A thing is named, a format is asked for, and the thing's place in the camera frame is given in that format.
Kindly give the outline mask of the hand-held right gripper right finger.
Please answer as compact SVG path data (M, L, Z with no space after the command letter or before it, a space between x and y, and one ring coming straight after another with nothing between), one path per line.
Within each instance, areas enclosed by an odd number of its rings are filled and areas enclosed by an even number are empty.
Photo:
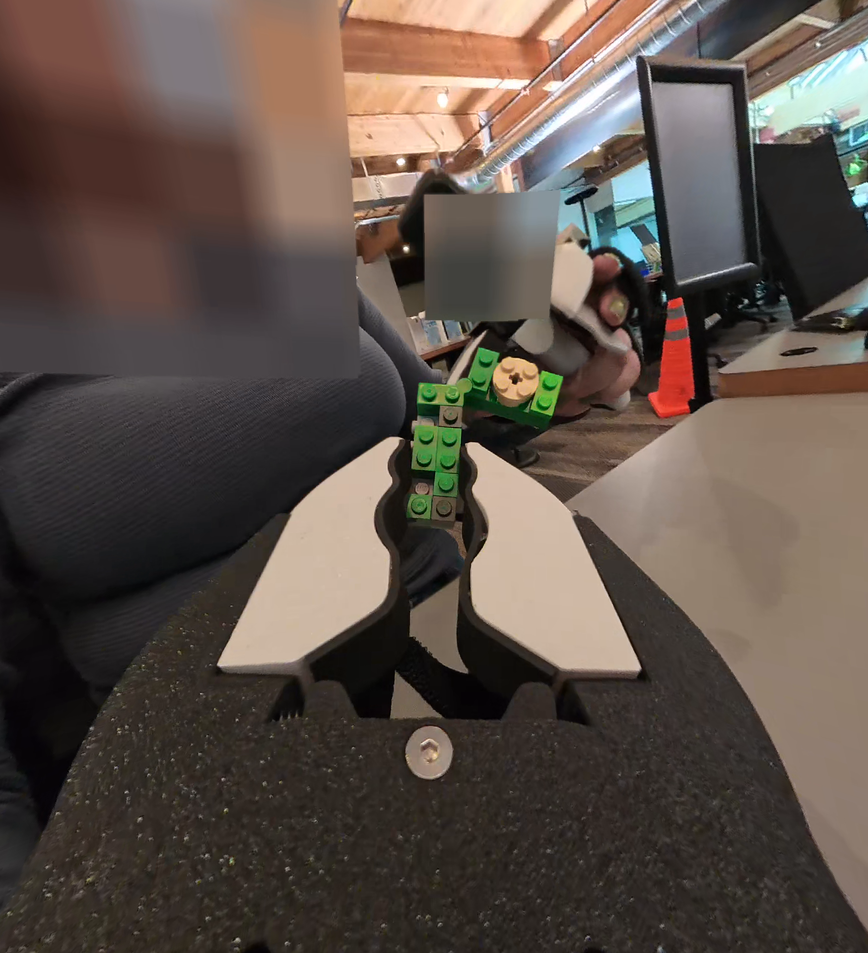
M468 444L457 647L488 692L526 683L636 680L642 663L577 519L556 495Z

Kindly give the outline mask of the orange traffic cone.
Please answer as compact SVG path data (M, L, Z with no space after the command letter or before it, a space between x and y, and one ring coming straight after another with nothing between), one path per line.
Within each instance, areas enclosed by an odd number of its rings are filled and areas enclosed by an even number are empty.
M695 396L688 318L681 297L668 301L658 386L647 398L661 419L690 413Z

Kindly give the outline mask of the green plate with tan round brick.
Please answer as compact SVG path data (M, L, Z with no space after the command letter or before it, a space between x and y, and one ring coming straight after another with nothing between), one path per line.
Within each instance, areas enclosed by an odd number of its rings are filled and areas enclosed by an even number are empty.
M531 360L482 347L458 383L465 407L540 431L552 423L561 385L560 375Z

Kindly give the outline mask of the person's left hand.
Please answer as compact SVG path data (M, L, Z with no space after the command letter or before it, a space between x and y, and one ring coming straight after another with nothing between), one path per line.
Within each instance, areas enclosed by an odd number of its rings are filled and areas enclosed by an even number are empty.
M631 321L648 311L646 289L639 271L618 250L601 247L592 256L593 282L586 294L587 307L627 347L625 354L602 348L582 327L565 320L565 330L588 352L583 366L564 375L557 416L574 419L593 406L621 409L625 396L637 383L642 370L639 345L631 334Z

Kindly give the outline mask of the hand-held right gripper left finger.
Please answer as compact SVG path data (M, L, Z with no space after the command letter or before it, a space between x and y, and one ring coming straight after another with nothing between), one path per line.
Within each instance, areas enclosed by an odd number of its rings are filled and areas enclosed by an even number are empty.
M285 518L216 662L226 675L278 676L307 696L339 683L360 716L391 713L410 601L399 544L410 446L384 438Z

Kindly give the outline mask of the green and grey brick assembly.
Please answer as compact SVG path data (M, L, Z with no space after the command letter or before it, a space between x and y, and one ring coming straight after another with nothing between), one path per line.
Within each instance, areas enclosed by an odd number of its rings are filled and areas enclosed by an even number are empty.
M417 386L405 504L406 517L417 525L452 529L458 521L464 408L470 389L467 378Z

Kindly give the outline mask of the silver ceiling duct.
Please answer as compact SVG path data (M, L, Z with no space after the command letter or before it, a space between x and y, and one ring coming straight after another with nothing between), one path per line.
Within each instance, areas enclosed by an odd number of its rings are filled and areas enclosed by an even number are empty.
M546 101L495 139L480 160L454 177L467 189L488 187L503 168L615 95L635 71L638 57L660 54L722 6L723 1L653 2Z

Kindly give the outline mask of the person's grey knit sweater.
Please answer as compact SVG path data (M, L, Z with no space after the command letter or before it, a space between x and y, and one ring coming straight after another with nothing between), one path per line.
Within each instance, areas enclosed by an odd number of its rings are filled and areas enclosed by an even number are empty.
M357 304L356 378L0 373L0 915L45 824L16 717L54 663L103 701L229 554L440 382Z

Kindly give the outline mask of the black office chair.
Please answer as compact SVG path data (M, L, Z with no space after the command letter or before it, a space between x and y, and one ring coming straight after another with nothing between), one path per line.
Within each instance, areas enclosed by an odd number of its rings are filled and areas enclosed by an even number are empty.
M753 149L763 256L800 319L868 278L867 224L832 137Z

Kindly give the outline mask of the wood-edged side desk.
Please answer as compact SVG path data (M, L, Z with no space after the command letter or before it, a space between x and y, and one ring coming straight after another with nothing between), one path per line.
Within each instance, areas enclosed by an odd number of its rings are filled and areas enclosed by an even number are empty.
M722 399L868 393L865 334L783 330L729 362L718 376Z

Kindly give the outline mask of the black framed monitor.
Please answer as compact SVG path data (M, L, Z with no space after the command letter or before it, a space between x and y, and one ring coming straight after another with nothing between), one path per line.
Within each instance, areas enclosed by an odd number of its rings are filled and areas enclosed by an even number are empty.
M688 318L693 412L712 400L705 294L761 273L747 72L662 56L636 66L663 282Z

